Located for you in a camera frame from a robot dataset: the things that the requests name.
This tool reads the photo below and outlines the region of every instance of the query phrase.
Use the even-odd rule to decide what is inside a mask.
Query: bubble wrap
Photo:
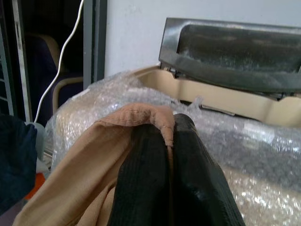
[[[144,87],[130,72],[90,85],[70,98],[46,125],[52,170],[96,120],[133,102],[167,105],[195,122],[199,136],[225,172],[247,225],[301,225],[301,129],[184,105]]]

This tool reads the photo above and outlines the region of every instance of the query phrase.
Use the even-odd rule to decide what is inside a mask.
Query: navy cloth
[[[10,115],[0,114],[0,215],[34,187],[37,130]]]

